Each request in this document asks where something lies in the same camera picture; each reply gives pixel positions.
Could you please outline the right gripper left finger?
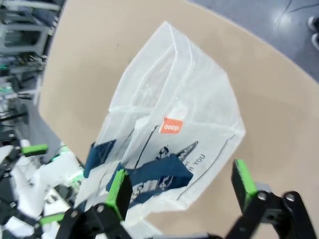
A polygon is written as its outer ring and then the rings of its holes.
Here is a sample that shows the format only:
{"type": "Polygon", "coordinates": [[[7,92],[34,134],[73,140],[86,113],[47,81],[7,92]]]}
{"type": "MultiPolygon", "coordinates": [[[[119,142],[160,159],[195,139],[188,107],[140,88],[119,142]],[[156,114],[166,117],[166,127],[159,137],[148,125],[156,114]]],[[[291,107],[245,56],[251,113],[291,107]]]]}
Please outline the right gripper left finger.
{"type": "Polygon", "coordinates": [[[130,239],[121,225],[129,208],[132,184],[125,169],[119,170],[111,185],[107,199],[91,206],[87,211],[69,209],[65,212],[57,232],[57,239],[94,239],[104,234],[108,239],[130,239]]]}

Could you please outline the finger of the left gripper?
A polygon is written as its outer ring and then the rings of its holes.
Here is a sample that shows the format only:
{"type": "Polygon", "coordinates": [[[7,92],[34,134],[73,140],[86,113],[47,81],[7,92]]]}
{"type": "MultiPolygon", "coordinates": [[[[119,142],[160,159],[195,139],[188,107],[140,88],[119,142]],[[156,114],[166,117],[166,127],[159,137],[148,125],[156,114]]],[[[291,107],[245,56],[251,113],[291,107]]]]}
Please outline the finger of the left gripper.
{"type": "MultiPolygon", "coordinates": [[[[65,212],[65,201],[58,196],[47,196],[44,203],[41,224],[43,234],[41,239],[54,239],[56,237],[59,223],[65,212]]],[[[33,226],[13,217],[8,223],[0,227],[1,239],[23,239],[34,233],[33,226]]]]}
{"type": "Polygon", "coordinates": [[[27,147],[14,146],[1,162],[0,173],[1,174],[10,173],[22,156],[30,157],[30,156],[44,155],[47,153],[47,150],[48,150],[47,144],[27,146],[27,147]]]}

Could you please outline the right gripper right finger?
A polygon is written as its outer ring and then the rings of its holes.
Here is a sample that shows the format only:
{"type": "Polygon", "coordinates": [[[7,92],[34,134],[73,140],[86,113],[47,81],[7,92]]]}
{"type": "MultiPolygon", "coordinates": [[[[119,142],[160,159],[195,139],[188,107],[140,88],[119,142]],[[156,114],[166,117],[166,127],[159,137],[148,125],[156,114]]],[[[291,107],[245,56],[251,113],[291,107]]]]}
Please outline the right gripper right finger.
{"type": "Polygon", "coordinates": [[[317,239],[300,194],[287,191],[282,196],[257,188],[242,159],[232,164],[232,186],[242,215],[225,236],[251,239],[260,224],[270,224],[280,239],[317,239]]]}

